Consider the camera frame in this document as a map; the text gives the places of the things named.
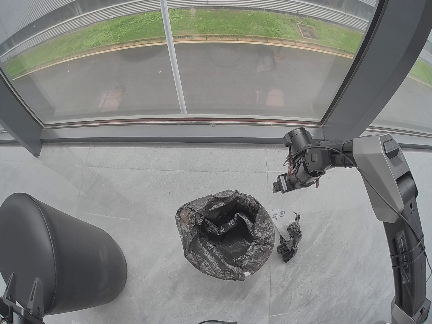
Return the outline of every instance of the asphalt road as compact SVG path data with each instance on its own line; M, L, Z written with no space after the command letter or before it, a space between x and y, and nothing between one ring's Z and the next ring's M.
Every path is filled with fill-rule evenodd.
M344 57L267 45L186 43L176 45L176 53L189 114L320 120L351 64ZM165 45L65 62L14 85L46 123L180 114ZM432 107L431 91L406 79L379 116L380 124L416 125L421 118L432 127L425 109Z

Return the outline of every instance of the black plastic bag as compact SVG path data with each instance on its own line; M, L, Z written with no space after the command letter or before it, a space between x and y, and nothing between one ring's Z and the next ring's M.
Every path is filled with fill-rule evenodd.
M285 240L281 235L279 238L280 246L277 247L277 252L282 255L285 263L289 262L292 257L297 253L300 240L302 239L302 231L300 230L300 215L295 213L295 221L291 223L287 231L291 237L289 240Z
M252 196L226 190L181 206L176 215L185 257L202 273L245 280L274 245L269 214Z

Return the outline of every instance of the drain grate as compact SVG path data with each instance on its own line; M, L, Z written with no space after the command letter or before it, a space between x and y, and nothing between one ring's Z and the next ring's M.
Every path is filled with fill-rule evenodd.
M299 27L301 36L303 38L311 38L313 40L318 40L316 30L313 26L298 24L298 23L297 26Z

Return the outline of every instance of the green lawn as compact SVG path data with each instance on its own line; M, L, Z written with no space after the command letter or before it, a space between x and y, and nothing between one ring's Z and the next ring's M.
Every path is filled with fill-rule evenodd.
M297 23L315 28L318 40L308 40L326 47L355 53L362 33L312 18L264 11L197 9L170 10L174 37L180 35L236 35L275 37L300 40ZM5 69L15 77L32 68L56 59L79 54L92 48L128 43L149 38L165 38L160 12L123 16L93 24L84 29L48 40L5 63ZM411 74L432 84L432 68L422 61L416 62Z

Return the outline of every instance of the gray marble floor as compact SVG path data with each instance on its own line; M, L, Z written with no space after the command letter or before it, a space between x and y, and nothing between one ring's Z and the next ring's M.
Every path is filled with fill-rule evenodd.
M128 280L116 300L46 316L46 323L389 321L394 290L388 248L360 175L335 169L318 189L273 194L286 154L286 148L264 145L45 144L35 158L20 146L0 146L0 202L27 192L106 230L127 259ZM432 153L405 154L431 248ZM244 282L211 278L189 264L175 212L225 189L251 194L267 209L301 214L303 239L289 263L274 249ZM432 298L430 285L427 294Z

